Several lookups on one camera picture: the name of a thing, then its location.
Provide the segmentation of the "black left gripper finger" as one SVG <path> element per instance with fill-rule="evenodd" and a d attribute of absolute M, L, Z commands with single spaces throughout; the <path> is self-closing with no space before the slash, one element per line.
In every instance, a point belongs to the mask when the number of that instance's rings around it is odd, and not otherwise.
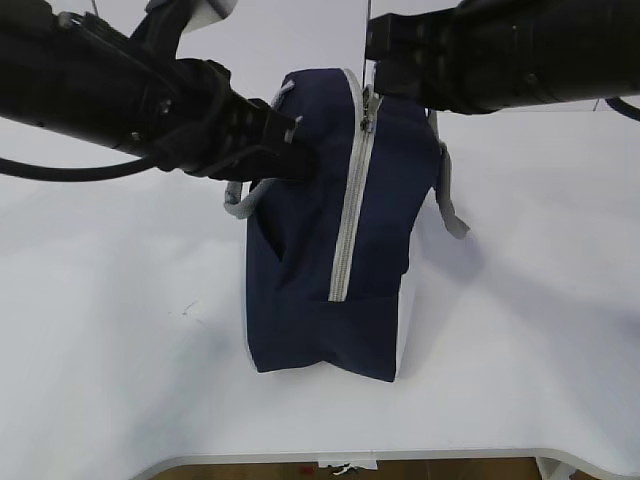
<path fill-rule="evenodd" d="M 263 148 L 245 151 L 226 160 L 209 174 L 213 180 L 257 182 L 266 179 L 306 181 L 317 173 L 319 162 L 312 149 L 294 142 L 280 152 Z"/>

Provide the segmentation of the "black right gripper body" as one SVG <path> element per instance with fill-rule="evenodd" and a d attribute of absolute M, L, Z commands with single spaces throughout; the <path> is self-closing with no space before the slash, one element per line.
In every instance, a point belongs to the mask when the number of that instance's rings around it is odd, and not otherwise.
<path fill-rule="evenodd" d="M 478 113 L 456 77 L 453 25 L 452 9 L 369 20 L 365 57 L 375 63 L 374 90 L 430 110 Z"/>

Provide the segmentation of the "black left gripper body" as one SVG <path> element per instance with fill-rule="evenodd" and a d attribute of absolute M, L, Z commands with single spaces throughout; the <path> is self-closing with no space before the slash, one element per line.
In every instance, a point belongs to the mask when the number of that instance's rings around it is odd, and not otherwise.
<path fill-rule="evenodd" d="M 239 95 L 230 85 L 230 72 L 220 64 L 184 59 L 177 65 L 185 69 L 193 89 L 186 105 L 202 111 L 152 143 L 156 168 L 209 178 L 245 151 L 280 152 L 294 143 L 296 121 L 260 99 Z"/>

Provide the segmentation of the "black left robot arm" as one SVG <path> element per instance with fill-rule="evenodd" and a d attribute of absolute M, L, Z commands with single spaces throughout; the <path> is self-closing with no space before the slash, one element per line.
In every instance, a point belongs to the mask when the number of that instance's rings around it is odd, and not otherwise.
<path fill-rule="evenodd" d="M 297 121 L 231 85 L 212 60 L 178 58 L 191 1 L 152 1 L 124 35 L 93 13 L 46 1 L 1 5 L 1 114 L 130 155 L 127 163 L 54 168 L 3 160 L 4 175 L 97 182 L 151 169 L 229 181 L 305 181 L 314 153 Z"/>

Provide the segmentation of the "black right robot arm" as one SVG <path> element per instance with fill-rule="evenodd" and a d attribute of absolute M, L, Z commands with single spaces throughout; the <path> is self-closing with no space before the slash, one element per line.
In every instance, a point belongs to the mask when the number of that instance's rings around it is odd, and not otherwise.
<path fill-rule="evenodd" d="M 636 1 L 462 1 L 369 21 L 374 90 L 428 109 L 485 115 L 602 99 L 639 118 Z"/>

